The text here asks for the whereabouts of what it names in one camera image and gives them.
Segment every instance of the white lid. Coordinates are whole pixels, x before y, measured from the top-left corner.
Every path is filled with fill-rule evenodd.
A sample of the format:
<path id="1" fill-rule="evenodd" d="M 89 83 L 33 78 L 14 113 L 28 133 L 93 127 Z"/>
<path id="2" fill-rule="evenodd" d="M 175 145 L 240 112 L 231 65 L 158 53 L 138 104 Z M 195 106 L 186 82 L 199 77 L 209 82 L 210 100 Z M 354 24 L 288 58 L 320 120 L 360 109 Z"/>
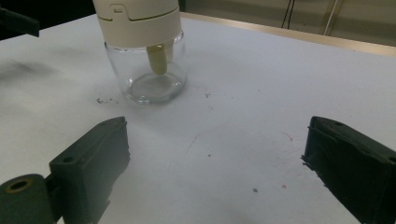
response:
<path id="1" fill-rule="evenodd" d="M 107 44 L 142 48 L 181 32 L 177 0 L 93 0 Z"/>

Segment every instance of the wire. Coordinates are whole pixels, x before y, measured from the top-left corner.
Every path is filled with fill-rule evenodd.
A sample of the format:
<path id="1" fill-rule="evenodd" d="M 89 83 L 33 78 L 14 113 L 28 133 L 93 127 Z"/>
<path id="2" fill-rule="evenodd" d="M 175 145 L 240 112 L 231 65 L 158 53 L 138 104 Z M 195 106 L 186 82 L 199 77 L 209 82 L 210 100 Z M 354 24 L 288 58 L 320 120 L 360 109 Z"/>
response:
<path id="1" fill-rule="evenodd" d="M 288 30 L 289 30 L 289 28 L 290 28 L 291 13 L 293 13 L 293 9 L 294 9 L 294 1 L 295 1 L 295 0 L 293 0 L 293 3 L 291 4 L 291 10 L 290 10 L 289 22 L 288 22 Z"/>
<path id="2" fill-rule="evenodd" d="M 289 0 L 288 9 L 286 9 L 285 17 L 283 18 L 282 26 L 280 28 L 283 28 L 283 25 L 285 24 L 286 17 L 288 16 L 288 12 L 289 12 L 290 3 L 291 3 L 291 0 Z"/>

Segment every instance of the transparent container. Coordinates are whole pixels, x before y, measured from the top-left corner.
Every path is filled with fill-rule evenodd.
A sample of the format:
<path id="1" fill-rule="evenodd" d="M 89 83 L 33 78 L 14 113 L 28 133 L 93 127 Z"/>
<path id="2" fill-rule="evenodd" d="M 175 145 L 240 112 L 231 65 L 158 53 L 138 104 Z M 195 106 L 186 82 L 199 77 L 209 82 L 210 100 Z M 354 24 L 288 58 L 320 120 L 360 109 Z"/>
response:
<path id="1" fill-rule="evenodd" d="M 121 92 L 142 105 L 175 98 L 187 80 L 183 36 L 181 32 L 163 44 L 136 49 L 120 49 L 105 43 Z"/>

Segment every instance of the white table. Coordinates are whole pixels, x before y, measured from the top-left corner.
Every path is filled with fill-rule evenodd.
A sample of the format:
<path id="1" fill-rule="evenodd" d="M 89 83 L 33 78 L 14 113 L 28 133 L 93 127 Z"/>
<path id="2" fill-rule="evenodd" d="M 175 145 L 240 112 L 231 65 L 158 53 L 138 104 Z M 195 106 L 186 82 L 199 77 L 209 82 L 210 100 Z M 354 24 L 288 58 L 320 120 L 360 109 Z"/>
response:
<path id="1" fill-rule="evenodd" d="M 302 165 L 312 116 L 396 149 L 396 58 L 183 19 L 174 101 L 124 99 L 94 16 L 0 42 L 0 182 L 97 123 L 128 121 L 132 160 L 100 223 L 358 223 Z"/>

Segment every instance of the jar base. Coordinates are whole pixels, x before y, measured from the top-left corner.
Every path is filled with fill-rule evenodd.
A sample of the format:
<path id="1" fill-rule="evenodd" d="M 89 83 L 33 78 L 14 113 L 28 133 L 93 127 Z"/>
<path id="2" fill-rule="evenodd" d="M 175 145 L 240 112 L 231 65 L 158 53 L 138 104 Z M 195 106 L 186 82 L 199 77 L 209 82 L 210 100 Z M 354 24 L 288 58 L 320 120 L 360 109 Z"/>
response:
<path id="1" fill-rule="evenodd" d="M 185 82 L 186 80 L 172 73 L 148 73 L 135 80 L 124 94 L 141 105 L 158 104 L 174 99 L 183 89 Z"/>

